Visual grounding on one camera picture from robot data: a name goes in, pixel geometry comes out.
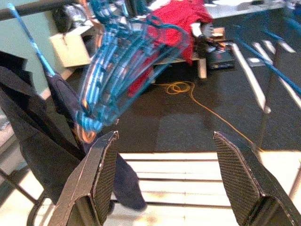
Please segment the white low table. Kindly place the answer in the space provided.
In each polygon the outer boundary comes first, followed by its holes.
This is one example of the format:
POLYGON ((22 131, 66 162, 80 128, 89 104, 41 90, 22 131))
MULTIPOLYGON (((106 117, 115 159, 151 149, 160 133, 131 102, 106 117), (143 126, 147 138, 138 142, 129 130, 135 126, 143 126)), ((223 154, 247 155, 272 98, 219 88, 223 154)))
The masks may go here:
MULTIPOLYGON (((196 54, 194 54, 192 57, 192 61, 197 61, 198 77, 200 79, 206 79, 207 78, 206 58, 199 58, 196 54)), ((175 64, 175 63, 182 63, 182 62, 185 62, 185 59, 168 58, 156 63, 155 65, 165 65, 167 63, 175 64)))

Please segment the white shelf unit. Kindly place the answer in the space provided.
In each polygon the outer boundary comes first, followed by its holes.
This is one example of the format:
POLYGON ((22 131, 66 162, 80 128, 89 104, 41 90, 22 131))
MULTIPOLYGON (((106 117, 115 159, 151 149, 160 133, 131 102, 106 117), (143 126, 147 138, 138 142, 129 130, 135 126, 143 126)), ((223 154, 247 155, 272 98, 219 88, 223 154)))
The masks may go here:
POLYGON ((50 41, 63 67, 88 65, 95 54, 95 28, 90 21, 67 33, 57 33, 50 41))

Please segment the navy blue shirt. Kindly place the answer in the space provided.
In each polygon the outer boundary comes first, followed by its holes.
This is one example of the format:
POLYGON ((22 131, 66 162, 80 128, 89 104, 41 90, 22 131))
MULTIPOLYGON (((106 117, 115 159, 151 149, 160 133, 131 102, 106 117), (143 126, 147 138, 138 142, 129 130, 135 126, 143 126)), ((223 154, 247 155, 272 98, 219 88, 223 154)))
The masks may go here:
MULTIPOLYGON (((46 79, 57 113, 65 117, 74 140, 79 147, 80 154, 85 156, 92 147, 92 143, 86 143, 77 134, 76 113, 80 110, 78 94, 58 73, 52 77, 46 75, 46 79)), ((116 158, 113 193, 117 201, 127 208, 142 211, 147 207, 139 187, 139 179, 136 172, 119 153, 117 153, 116 158)))

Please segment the red cloth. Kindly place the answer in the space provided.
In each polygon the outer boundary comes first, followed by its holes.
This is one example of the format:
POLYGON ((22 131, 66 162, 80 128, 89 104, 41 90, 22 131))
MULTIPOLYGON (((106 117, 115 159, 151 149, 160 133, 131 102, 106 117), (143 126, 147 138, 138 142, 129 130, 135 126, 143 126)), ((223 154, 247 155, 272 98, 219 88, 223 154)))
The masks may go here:
MULTIPOLYGON (((193 54, 193 32, 192 24, 209 24, 213 22, 212 16, 208 13, 204 6, 203 0, 171 0, 164 6, 154 10, 152 14, 159 18, 164 24, 175 25, 187 34, 188 46, 181 53, 181 58, 192 65, 193 54)), ((168 47, 175 47, 177 42, 181 40, 182 33, 172 28, 165 28, 163 34, 155 39, 155 44, 165 44, 168 47)), ((150 75, 151 69, 148 69, 142 77, 136 80, 133 85, 129 87, 130 97, 138 92, 142 84, 150 75)))

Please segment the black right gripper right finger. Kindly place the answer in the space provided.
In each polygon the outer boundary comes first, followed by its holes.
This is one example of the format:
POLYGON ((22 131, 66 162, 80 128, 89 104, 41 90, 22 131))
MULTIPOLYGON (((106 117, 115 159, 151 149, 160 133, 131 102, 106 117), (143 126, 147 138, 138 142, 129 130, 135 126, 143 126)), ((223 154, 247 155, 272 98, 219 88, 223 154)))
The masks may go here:
POLYGON ((301 226, 301 214, 249 145, 219 131, 213 139, 223 186, 239 226, 301 226))

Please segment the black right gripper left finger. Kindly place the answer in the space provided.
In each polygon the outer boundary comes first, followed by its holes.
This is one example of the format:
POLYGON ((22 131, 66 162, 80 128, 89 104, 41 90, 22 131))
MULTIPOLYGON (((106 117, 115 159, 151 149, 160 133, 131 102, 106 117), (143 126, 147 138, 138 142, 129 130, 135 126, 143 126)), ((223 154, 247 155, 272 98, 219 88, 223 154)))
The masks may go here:
POLYGON ((111 131, 98 138, 89 153, 70 174, 48 226, 103 226, 116 172, 119 138, 111 131))

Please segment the black cloth garment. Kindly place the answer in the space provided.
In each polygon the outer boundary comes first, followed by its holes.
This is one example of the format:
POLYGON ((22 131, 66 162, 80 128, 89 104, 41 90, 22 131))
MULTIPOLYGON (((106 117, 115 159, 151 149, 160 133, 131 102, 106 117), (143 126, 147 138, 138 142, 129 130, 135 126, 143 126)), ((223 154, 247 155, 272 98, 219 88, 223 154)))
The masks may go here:
POLYGON ((85 152, 71 143, 47 115, 46 103, 25 70, 26 59, 0 51, 0 107, 20 151, 48 198, 57 203, 85 152))

